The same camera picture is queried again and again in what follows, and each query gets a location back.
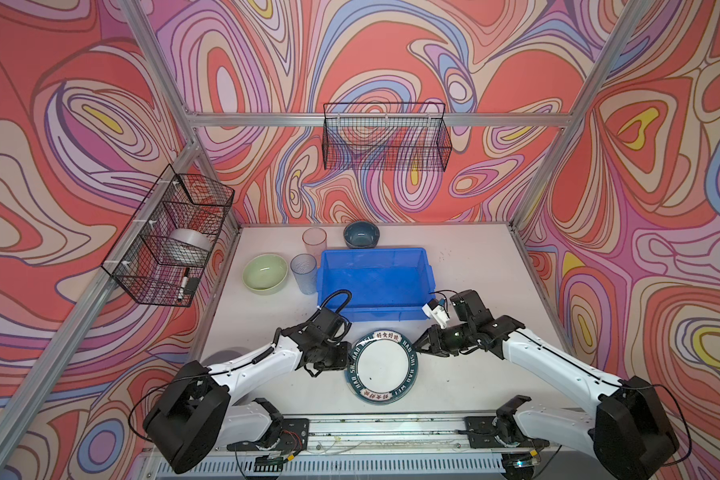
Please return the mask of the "green rimmed Hao Wei plate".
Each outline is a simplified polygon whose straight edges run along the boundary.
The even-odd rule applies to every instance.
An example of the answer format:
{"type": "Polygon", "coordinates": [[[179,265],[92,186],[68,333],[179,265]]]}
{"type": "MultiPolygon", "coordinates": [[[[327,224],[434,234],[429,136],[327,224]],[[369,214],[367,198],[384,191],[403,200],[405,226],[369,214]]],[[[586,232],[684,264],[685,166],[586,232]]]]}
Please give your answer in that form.
{"type": "Polygon", "coordinates": [[[413,386],[419,360],[412,342],[394,330],[380,329],[358,339],[349,351],[345,379],[363,402],[387,405],[401,400],[413,386]]]}

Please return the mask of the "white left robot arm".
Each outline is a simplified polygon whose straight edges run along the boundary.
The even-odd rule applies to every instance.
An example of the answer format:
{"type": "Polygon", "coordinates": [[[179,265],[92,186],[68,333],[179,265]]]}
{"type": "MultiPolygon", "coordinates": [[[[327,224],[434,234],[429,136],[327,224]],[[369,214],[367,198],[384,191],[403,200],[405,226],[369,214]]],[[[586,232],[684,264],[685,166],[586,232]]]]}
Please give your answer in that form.
{"type": "Polygon", "coordinates": [[[277,447],[285,434],[280,411],[262,397],[247,404],[239,400],[298,370],[313,378],[346,370],[351,328],[339,311],[321,306],[306,321],[277,329],[259,349],[209,366],[185,364],[156,389],[156,402],[142,421],[147,440],[175,474],[192,470],[220,443],[277,447]]]}

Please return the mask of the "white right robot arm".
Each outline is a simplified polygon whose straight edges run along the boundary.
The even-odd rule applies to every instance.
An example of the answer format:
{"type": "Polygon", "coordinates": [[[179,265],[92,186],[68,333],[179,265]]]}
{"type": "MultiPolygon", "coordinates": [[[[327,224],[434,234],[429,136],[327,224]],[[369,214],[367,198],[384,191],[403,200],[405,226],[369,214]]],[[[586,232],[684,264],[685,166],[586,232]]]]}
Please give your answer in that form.
{"type": "Polygon", "coordinates": [[[572,400],[580,412],[537,405],[516,395],[475,431],[509,447],[545,440],[597,459],[616,479],[649,479],[670,465],[680,447],[657,393],[658,385],[622,379],[552,346],[524,323],[494,316],[474,290],[449,298],[456,324],[443,303],[422,308],[432,325],[415,341],[416,352],[440,358],[487,352],[517,365],[572,400]]]}

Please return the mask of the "blue plastic bin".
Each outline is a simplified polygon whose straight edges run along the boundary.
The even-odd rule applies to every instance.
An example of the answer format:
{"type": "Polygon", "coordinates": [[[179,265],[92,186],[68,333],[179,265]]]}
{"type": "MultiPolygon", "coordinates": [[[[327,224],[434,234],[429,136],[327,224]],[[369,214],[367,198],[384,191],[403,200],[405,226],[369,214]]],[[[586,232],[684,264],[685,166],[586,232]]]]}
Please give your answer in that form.
{"type": "Polygon", "coordinates": [[[436,283],[423,248],[339,249],[322,252],[320,304],[349,321],[424,321],[436,283]]]}

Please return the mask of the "blue ribbed plastic cup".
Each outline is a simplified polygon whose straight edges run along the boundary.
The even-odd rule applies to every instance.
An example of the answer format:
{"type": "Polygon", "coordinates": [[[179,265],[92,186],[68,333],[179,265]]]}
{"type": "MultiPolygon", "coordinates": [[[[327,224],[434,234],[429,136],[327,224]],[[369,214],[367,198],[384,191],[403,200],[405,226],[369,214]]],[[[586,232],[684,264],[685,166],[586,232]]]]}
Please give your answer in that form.
{"type": "Polygon", "coordinates": [[[290,262],[290,269],[302,294],[312,295],[317,291],[317,260],[303,253],[296,255],[290,262]]]}

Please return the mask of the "light green ceramic bowl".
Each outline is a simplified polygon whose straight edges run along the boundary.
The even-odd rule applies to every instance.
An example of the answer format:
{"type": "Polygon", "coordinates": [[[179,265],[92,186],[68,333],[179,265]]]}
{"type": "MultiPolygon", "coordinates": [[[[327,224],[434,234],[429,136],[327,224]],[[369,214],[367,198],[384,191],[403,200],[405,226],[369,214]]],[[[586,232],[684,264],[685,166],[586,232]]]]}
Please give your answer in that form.
{"type": "Polygon", "coordinates": [[[288,265],[283,257],[266,253],[252,258],[243,269],[244,286],[258,295],[279,292],[288,279],[288,265]]]}

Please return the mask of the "pink plastic cup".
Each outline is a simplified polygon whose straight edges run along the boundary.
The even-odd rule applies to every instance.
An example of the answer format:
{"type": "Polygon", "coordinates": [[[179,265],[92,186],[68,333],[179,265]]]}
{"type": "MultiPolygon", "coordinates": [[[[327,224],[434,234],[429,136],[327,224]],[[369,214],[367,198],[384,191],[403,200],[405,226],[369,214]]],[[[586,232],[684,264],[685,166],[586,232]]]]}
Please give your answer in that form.
{"type": "Polygon", "coordinates": [[[306,253],[320,262],[322,252],[327,248],[327,232],[319,227],[310,227],[302,234],[306,253]]]}

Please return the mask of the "dark blue ceramic bowl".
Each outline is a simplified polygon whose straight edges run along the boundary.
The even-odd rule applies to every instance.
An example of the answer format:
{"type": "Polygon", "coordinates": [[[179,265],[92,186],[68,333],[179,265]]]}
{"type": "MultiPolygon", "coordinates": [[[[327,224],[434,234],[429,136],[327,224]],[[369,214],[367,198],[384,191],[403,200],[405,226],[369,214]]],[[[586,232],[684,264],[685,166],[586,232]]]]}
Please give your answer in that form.
{"type": "Polygon", "coordinates": [[[378,245],[380,230],[371,222],[359,220],[344,228],[343,239],[350,249],[371,249],[378,245]]]}

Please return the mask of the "black marker pen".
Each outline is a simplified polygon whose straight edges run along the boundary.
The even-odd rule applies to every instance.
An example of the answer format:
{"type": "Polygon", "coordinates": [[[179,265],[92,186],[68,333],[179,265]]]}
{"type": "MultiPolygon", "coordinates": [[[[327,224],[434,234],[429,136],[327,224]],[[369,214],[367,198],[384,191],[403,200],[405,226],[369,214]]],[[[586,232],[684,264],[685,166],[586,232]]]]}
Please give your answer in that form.
{"type": "Polygon", "coordinates": [[[189,273],[190,273],[190,268],[186,267],[183,271],[182,279],[181,279],[181,282],[180,282],[180,285],[179,285],[179,288],[177,291],[177,301],[178,302],[182,302],[185,297],[186,286],[189,282],[189,273]]]}

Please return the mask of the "white tape roll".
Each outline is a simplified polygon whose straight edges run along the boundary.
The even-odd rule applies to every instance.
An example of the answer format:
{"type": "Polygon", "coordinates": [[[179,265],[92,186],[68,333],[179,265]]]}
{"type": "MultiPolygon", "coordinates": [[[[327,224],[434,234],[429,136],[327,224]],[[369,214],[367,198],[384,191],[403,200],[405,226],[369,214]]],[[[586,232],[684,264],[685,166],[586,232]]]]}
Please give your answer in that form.
{"type": "Polygon", "coordinates": [[[193,229],[174,229],[165,244],[169,260],[185,266],[202,266],[212,249],[210,238],[193,229]]]}

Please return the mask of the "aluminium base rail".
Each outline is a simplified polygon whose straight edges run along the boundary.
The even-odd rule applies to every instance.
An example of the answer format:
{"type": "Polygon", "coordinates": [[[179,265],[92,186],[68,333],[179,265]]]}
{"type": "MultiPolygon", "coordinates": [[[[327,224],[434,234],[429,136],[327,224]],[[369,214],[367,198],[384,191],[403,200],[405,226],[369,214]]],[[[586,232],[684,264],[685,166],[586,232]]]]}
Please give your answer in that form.
{"type": "Polygon", "coordinates": [[[277,438],[220,443],[185,479],[534,479],[561,446],[503,443],[487,412],[287,416],[277,438]]]}

